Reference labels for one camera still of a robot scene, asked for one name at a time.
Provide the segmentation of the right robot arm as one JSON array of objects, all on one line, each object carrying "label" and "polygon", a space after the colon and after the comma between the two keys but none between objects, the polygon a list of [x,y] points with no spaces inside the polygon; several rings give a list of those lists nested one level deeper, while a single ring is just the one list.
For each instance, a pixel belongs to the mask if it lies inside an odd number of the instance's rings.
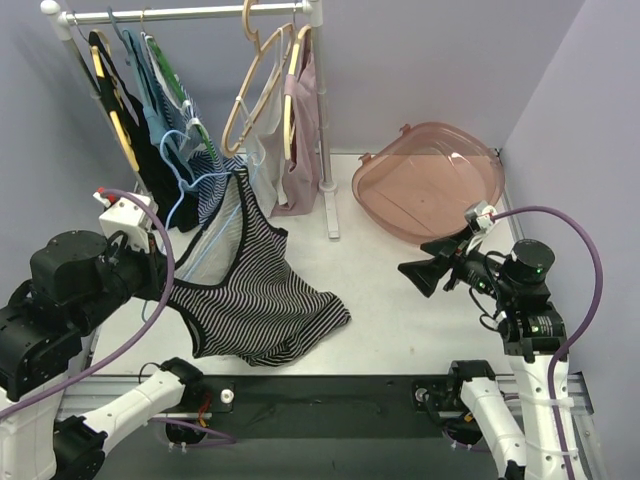
[{"label": "right robot arm", "polygon": [[422,248],[430,259],[398,270],[425,297],[444,280],[447,291],[464,284],[472,298],[494,300],[495,312],[482,312],[480,322],[501,338],[521,416],[512,414],[486,360],[452,362],[444,384],[426,388],[419,403],[455,442],[467,448],[484,442],[501,479],[586,478],[562,349],[568,336],[546,285],[555,261],[551,248],[525,239],[507,255],[481,253],[460,236]]}]

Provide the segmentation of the black white striped tank top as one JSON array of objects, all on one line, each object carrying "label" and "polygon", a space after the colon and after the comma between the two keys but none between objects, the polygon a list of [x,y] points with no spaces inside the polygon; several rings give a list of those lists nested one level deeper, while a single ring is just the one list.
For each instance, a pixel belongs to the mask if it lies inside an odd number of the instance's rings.
[{"label": "black white striped tank top", "polygon": [[196,358],[236,356],[252,367],[297,360],[347,325],[342,300],[318,291],[286,259],[288,233],[269,223],[241,169],[176,263],[168,307]]}]

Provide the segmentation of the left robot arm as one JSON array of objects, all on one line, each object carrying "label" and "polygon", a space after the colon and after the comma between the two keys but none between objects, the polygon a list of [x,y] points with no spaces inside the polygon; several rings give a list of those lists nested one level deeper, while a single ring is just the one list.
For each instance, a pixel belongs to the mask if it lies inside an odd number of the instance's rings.
[{"label": "left robot arm", "polygon": [[1,476],[92,479],[152,417],[199,406],[203,374],[172,358],[111,403],[58,420],[83,338],[131,298],[160,299],[167,263],[153,240],[137,247],[122,230],[110,237],[81,230],[52,238],[30,269],[1,309]]}]

